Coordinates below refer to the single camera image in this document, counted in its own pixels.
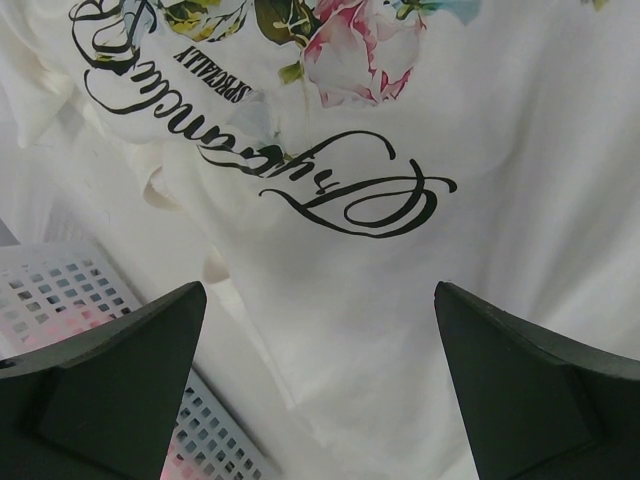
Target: green leaf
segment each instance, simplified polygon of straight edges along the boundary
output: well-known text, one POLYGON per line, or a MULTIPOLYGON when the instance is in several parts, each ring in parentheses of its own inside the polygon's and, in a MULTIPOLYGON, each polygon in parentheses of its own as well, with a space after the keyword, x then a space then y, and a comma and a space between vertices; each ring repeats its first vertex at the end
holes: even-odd
POLYGON ((295 40, 288 28, 295 0, 255 0, 256 19, 262 34, 278 45, 295 40))
POLYGON ((281 68, 278 72, 280 80, 283 85, 289 85, 290 83, 300 80, 304 75, 304 68, 300 62, 296 62, 293 65, 281 68))
POLYGON ((255 9, 260 31, 278 45, 304 48, 321 26, 304 0, 255 0, 255 9))

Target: laundry basket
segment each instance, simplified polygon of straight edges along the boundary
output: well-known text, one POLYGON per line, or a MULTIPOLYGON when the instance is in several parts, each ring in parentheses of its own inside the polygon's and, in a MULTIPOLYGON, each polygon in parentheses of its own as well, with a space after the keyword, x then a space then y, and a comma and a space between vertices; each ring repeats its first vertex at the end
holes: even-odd
MULTIPOLYGON (((84 241, 0 248, 0 360, 77 335, 141 307, 84 241)), ((192 370, 162 480, 279 480, 192 370)))

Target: white plastic basket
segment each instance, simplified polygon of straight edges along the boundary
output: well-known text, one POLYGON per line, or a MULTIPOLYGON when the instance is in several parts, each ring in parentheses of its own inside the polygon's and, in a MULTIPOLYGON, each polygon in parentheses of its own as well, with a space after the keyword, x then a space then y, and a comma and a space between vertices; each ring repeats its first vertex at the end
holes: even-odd
MULTIPOLYGON (((141 306, 84 241, 0 248, 0 359, 28 353, 141 306)), ((192 370, 162 480, 278 480, 192 370)))

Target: pink rose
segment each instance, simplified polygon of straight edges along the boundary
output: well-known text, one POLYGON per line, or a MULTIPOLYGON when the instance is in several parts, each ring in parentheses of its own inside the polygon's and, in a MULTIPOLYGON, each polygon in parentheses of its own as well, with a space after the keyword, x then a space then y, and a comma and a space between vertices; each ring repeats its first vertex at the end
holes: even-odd
POLYGON ((325 107, 396 99, 409 81, 425 25, 376 11, 375 0, 320 0, 323 25, 302 54, 325 107))

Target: flower graphic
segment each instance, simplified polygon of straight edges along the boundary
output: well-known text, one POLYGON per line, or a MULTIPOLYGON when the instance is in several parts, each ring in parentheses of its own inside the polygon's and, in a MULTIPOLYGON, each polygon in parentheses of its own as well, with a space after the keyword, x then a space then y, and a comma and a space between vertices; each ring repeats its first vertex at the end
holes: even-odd
POLYGON ((256 0, 266 38, 301 50, 280 70, 284 84, 305 79, 323 106, 378 105, 395 100, 418 59, 427 17, 438 10, 464 25, 481 0, 256 0))
POLYGON ((407 18, 412 12, 423 16, 438 10, 446 10, 455 15, 464 25, 471 23, 479 13, 481 0, 388 0, 398 12, 398 18, 407 18))
POLYGON ((374 0, 318 3, 323 25, 302 53, 302 68, 325 107, 396 99, 418 59, 420 18, 400 21, 375 11, 374 0))
POLYGON ((174 32, 195 42, 216 42, 242 28, 253 0, 154 0, 154 3, 174 32))

